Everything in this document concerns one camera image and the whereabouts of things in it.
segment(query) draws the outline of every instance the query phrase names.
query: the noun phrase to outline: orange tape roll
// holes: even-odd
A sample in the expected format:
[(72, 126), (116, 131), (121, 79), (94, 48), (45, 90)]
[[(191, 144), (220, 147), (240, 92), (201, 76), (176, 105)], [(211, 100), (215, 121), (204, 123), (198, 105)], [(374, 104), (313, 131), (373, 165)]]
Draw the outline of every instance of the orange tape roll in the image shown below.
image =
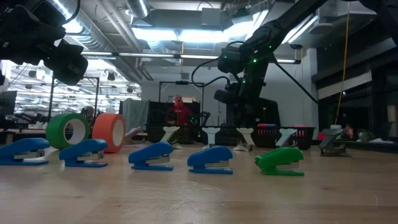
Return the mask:
[(121, 114), (100, 114), (93, 127), (93, 139), (104, 139), (108, 143), (105, 152), (117, 153), (123, 145), (126, 127)]

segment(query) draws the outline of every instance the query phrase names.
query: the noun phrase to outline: green tape roll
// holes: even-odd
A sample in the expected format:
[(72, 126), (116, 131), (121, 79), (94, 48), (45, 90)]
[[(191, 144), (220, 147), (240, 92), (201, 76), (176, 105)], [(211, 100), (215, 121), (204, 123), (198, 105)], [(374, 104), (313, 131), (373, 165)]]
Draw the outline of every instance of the green tape roll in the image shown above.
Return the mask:
[[(73, 134), (69, 140), (65, 137), (65, 128), (68, 124), (73, 127)], [(58, 114), (50, 120), (45, 130), (45, 137), (52, 147), (65, 149), (87, 139), (89, 133), (88, 122), (82, 115), (64, 113)]]

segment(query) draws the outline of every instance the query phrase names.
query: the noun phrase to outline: tape roll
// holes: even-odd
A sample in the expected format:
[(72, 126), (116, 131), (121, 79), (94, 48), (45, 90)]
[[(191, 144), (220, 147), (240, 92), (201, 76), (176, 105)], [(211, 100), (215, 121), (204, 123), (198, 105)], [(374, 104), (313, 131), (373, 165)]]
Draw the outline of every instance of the tape roll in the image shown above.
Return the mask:
[(123, 146), (126, 127), (120, 114), (100, 114), (95, 119), (93, 139), (104, 139), (108, 143), (105, 152), (117, 153)]
[[(73, 128), (70, 139), (65, 137), (65, 129), (68, 124)], [(80, 114), (64, 113), (54, 116), (45, 129), (45, 137), (50, 145), (56, 149), (65, 149), (80, 143), (88, 138), (90, 127), (87, 120)]]

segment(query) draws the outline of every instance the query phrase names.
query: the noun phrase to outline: computer monitor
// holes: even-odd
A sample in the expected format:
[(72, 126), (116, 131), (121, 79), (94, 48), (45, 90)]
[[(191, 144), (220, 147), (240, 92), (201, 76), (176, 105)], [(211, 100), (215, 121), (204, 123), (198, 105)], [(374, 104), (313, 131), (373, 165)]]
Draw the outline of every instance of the computer monitor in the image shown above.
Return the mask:
[(13, 115), (17, 91), (4, 91), (0, 93), (0, 116)]

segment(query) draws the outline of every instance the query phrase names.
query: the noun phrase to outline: red shirt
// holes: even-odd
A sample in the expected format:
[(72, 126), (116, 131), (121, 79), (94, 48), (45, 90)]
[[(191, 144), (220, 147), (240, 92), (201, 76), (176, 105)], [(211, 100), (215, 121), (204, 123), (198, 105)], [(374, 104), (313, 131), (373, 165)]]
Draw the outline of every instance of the red shirt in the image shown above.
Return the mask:
[[(167, 111), (167, 114), (173, 111), (177, 115), (177, 123), (176, 125), (187, 125), (188, 124), (188, 117), (192, 114), (191, 109), (184, 105), (173, 105)], [(173, 121), (175, 118), (172, 116), (167, 115), (166, 121)]]

